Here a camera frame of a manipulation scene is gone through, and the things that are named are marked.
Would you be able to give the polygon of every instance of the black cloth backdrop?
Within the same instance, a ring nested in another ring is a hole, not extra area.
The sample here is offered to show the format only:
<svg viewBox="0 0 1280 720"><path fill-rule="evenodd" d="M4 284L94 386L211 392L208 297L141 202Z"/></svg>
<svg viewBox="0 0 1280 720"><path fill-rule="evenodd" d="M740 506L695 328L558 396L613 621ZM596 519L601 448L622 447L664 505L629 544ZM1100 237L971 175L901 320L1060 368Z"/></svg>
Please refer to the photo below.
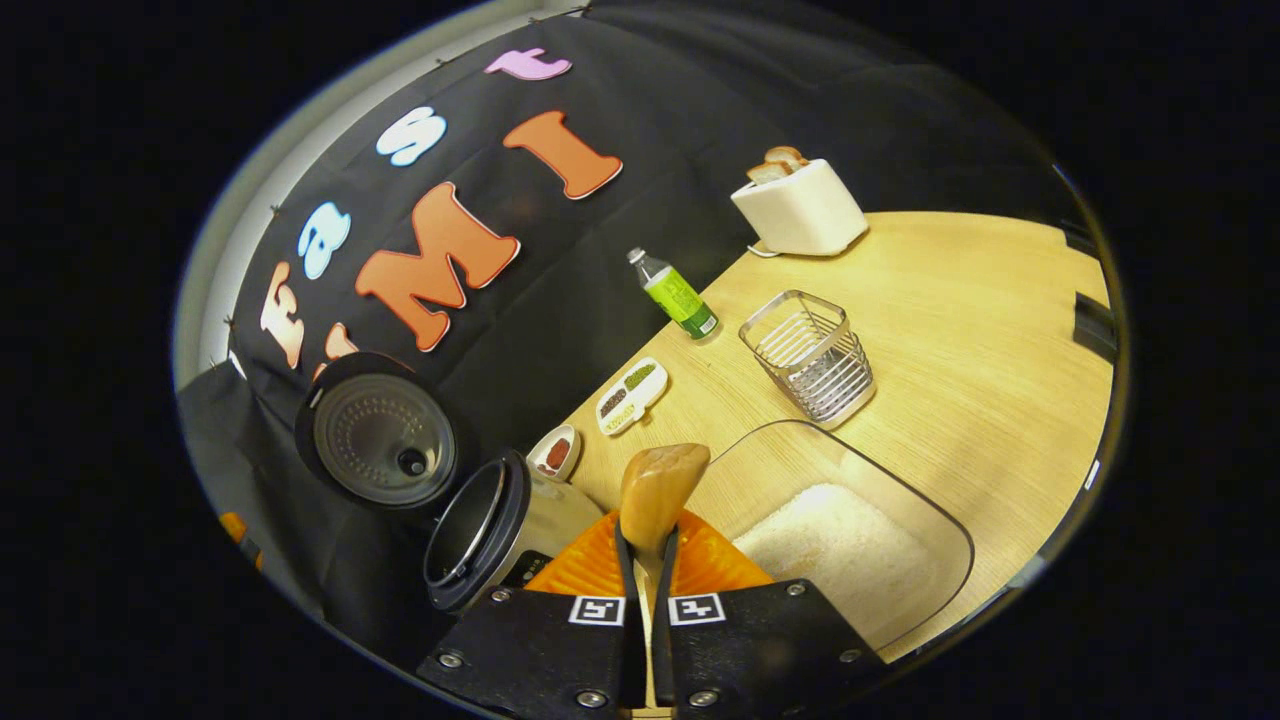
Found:
<svg viewBox="0 0 1280 720"><path fill-rule="evenodd" d="M531 47L573 67L539 82L483 72L503 53ZM396 168L375 142L422 105L448 131ZM547 110L563 111L596 152L621 158L622 173L572 201L532 154L503 147L512 128ZM626 251L643 246L705 287L755 240L728 196L774 145L827 159L865 211L1082 222L1052 160L1005 113L842 18L758 1L595 3L585 17L530 24L410 83L279 200L233 315L230 347L247 383L224 364L179 398L215 510L246 519L266 550L264 573L300 607L412 665L447 624L421 587L426 538L329 491L293 450L293 416L325 360L329 327L343 323L361 350L420 373L474 441L466 464L503 446L527 450L667 322L637 287ZM445 181L480 222L522 249L489 287L463 287L466 307L445 309L452 327L424 354L380 300L353 284L372 252L417 252L410 213ZM351 214L352 228L311 281L298 233L329 201ZM259 329L282 260L306 328L296 370ZM727 331L721 342L736 342L736 328Z"/></svg>

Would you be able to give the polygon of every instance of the letter cutout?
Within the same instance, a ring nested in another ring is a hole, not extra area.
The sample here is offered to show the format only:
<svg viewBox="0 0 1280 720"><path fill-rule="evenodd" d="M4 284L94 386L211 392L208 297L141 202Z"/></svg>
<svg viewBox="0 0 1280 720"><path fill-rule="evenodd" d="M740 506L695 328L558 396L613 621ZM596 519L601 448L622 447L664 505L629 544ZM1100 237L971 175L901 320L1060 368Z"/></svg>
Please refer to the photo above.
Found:
<svg viewBox="0 0 1280 720"><path fill-rule="evenodd" d="M503 53L497 60L489 64L484 69L485 73L493 74L498 70L507 73L508 76L518 77L520 79L547 79L556 76L561 76L568 72L573 67L573 63L568 60L556 60L554 63L544 63L541 60L535 60L545 53L541 47L534 47L532 50L508 50Z"/></svg>
<svg viewBox="0 0 1280 720"><path fill-rule="evenodd" d="M520 241L499 237L463 208L452 182L433 187L413 206L411 220L420 255L379 250L356 275L356 292L381 300L430 352L449 332L448 313L433 313L419 300L462 307L467 297L449 260L458 263L475 290L488 286L516 255Z"/></svg>
<svg viewBox="0 0 1280 720"><path fill-rule="evenodd" d="M550 110L516 126L502 143L524 147L564 181L564 196L581 200L622 172L622 160L591 150L564 127L564 113Z"/></svg>
<svg viewBox="0 0 1280 720"><path fill-rule="evenodd" d="M329 266L333 251L342 247L351 232L351 215L338 210L333 202L325 202L315 209L302 225L298 236L298 258L307 277L316 279Z"/></svg>
<svg viewBox="0 0 1280 720"><path fill-rule="evenodd" d="M324 341L324 354L328 355L330 360L337 360L343 355L351 355L352 352L360 352L360 348L352 345L351 340L347 338L347 325L334 323L333 327L329 328L329 337ZM320 363L315 374L311 375L311 382L316 382L316 378L319 378L320 373L323 373L328 366L328 363Z"/></svg>
<svg viewBox="0 0 1280 720"><path fill-rule="evenodd" d="M262 304L262 315L259 318L261 329L271 333L275 342L284 350L284 359L289 363L289 369L298 366L298 355L302 354L302 319L289 320L289 315L298 311L298 299L284 284L289 279L289 264L279 263L271 273L271 284L266 290L266 302Z"/></svg>
<svg viewBox="0 0 1280 720"><path fill-rule="evenodd" d="M444 137L448 123L434 113L431 108L413 108L383 132L374 149L379 155L390 155L397 168L412 165Z"/></svg>

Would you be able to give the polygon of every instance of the metal wire organizer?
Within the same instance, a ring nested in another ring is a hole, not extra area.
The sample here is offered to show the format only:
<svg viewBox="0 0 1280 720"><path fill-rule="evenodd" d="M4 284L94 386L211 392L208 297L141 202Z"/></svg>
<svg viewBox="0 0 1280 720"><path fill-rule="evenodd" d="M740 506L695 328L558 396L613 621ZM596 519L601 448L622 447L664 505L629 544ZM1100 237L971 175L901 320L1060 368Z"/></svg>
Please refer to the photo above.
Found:
<svg viewBox="0 0 1280 720"><path fill-rule="evenodd" d="M876 379L845 310L788 290L737 331L773 382L826 428L849 419L876 393Z"/></svg>

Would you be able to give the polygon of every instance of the green bottle label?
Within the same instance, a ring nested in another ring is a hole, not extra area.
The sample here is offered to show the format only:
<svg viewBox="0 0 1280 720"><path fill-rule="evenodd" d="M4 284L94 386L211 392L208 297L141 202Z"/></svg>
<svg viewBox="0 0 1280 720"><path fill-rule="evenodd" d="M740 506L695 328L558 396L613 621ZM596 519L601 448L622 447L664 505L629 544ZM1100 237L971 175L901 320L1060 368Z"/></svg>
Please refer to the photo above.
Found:
<svg viewBox="0 0 1280 720"><path fill-rule="evenodd" d="M716 329L716 314L675 268L659 273L645 292L695 340Z"/></svg>

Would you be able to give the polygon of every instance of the wooden spatula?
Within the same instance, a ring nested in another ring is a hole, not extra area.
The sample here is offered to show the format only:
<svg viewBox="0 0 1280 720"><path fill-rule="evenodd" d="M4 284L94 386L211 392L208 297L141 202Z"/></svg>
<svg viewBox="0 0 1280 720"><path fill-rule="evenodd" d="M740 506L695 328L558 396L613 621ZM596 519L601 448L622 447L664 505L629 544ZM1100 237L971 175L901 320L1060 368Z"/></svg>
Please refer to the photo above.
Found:
<svg viewBox="0 0 1280 720"><path fill-rule="evenodd" d="M658 600L667 536L703 479L710 459L710 448L705 445L653 447L637 452L622 474L618 523L622 537L631 544L645 571L650 616Z"/></svg>

